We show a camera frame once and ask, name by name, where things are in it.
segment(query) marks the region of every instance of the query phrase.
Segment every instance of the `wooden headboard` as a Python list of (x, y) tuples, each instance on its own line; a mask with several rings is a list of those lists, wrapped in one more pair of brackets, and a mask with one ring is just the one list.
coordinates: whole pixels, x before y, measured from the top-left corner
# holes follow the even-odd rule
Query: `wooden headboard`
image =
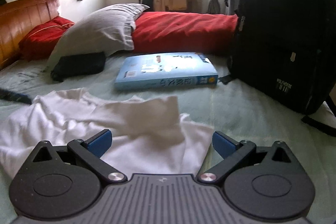
[(0, 70), (19, 59), (18, 43), (39, 24), (58, 16), (55, 0), (16, 0), (0, 6)]

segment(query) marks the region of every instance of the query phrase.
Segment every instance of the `red cushion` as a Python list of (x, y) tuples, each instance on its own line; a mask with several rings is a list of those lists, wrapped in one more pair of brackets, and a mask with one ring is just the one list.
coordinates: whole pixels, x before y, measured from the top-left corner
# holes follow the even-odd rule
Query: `red cushion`
[(20, 42), (20, 53), (25, 60), (48, 58), (62, 34), (74, 23), (63, 17), (37, 25)]
[(237, 19), (236, 15), (146, 12), (135, 22), (134, 52), (226, 54)]

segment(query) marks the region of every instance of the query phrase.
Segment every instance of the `black backpack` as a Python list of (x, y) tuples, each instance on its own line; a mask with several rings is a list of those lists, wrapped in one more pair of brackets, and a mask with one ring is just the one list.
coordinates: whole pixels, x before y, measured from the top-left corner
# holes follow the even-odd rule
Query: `black backpack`
[[(328, 96), (336, 82), (336, 0), (240, 0), (236, 13), (231, 77), (296, 112), (312, 114), (326, 99), (333, 110)], [(333, 129), (309, 117), (303, 121)]]

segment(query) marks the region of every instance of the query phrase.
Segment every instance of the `gray pillow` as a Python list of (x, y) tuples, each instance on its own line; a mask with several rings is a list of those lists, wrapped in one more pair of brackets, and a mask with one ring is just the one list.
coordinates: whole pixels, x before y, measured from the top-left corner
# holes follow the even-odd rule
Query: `gray pillow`
[(131, 33), (135, 20), (149, 8), (143, 4), (115, 4), (93, 12), (69, 28), (52, 51), (46, 71), (51, 71), (62, 56), (120, 50), (133, 50)]

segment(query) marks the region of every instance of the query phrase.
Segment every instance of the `blue book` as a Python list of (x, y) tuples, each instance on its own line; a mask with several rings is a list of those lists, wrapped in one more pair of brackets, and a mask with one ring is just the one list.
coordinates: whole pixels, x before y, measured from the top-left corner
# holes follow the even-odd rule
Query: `blue book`
[(115, 80), (118, 90), (216, 85), (218, 73), (198, 52), (127, 57)]

